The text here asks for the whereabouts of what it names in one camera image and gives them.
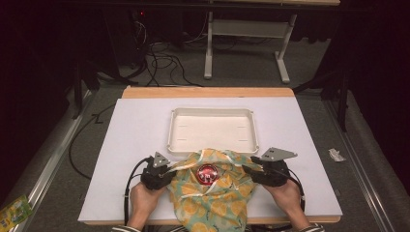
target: green and yellow package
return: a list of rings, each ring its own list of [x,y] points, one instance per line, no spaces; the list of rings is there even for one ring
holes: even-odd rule
[[[0,212],[0,232],[7,232],[32,213],[27,197],[22,195]]]
[[[198,180],[198,169],[208,164],[217,169],[218,177],[204,185],[206,178]],[[172,166],[169,171],[177,174],[168,185],[170,198],[177,219],[189,231],[245,231],[247,203],[256,183],[242,165],[260,170],[249,157],[214,149],[192,153]]]

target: yellow and green patterned cloth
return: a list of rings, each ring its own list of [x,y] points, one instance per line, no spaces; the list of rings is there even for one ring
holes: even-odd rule
[[[196,179],[197,169],[212,164],[219,178],[210,186]],[[245,231],[247,203],[256,186],[242,165],[260,170],[249,157],[232,152],[204,149],[172,166],[177,171],[168,185],[177,219],[193,232]]]

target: gray carpet floor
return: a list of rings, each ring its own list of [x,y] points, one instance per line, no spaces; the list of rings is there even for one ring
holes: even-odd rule
[[[211,80],[203,79],[205,62],[203,43],[187,44],[184,49],[159,44],[154,47],[154,50],[157,58],[164,53],[177,56],[184,66],[185,78],[202,86],[296,87],[313,77],[328,45],[328,43],[310,44],[306,40],[290,43],[285,54],[285,64],[291,83],[283,85],[279,80],[278,68],[273,57],[273,47],[279,47],[280,41],[259,42],[260,39],[241,39],[241,42],[236,43],[233,47],[231,47],[232,43],[227,41],[216,42],[217,49],[214,51],[214,71]],[[153,71],[154,68],[151,66],[153,57],[148,57],[148,61],[149,69]],[[179,67],[171,72],[173,67],[167,66],[168,64],[169,58],[158,61],[158,66],[164,68],[157,70],[156,81],[160,85],[187,83],[182,77],[182,69]],[[132,70],[122,67],[122,74],[130,72]],[[144,86],[149,83],[150,79],[149,73],[144,72],[134,80]],[[123,84],[102,81],[102,88],[94,94],[95,97],[84,112],[80,127],[85,125],[92,114],[99,113],[121,98],[124,88]],[[350,138],[353,150],[360,157],[363,170],[383,203],[393,228],[395,231],[410,231],[409,196],[372,137],[371,130],[363,119],[354,97],[349,94],[349,107],[346,115],[347,133],[340,133],[334,123],[334,115],[327,107],[328,102],[321,101],[319,91],[306,90],[298,95],[297,99],[343,211],[340,222],[326,224],[325,228],[327,231],[340,232],[383,231],[369,207],[363,186],[358,181],[359,178],[354,171],[354,162],[348,156],[351,148],[346,147],[342,139],[343,136],[347,136]],[[93,173],[112,110],[113,108],[110,108],[101,115],[102,124],[89,124],[73,144],[73,161],[77,168],[87,175],[91,176]],[[22,193],[30,193],[49,160],[53,147],[58,146],[57,141],[64,136],[64,131],[67,130],[64,121],[70,121],[71,116],[73,116],[72,108],[68,110],[65,118],[33,158],[10,194],[10,199]],[[347,161],[334,162],[328,152],[332,148],[340,151]],[[89,181],[74,172],[70,165],[68,151],[66,151],[26,231],[109,231],[110,226],[89,226],[77,221],[88,186]]]

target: white tray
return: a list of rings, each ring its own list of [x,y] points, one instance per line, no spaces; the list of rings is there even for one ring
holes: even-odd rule
[[[206,148],[251,156],[259,149],[253,112],[244,108],[176,108],[167,147],[174,156]]]

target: person's left hand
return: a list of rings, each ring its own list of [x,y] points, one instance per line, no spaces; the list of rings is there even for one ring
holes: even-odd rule
[[[140,182],[132,187],[130,192],[132,203],[132,217],[127,226],[141,230],[148,217],[156,209],[160,196],[165,191],[166,187],[158,190],[149,190]]]

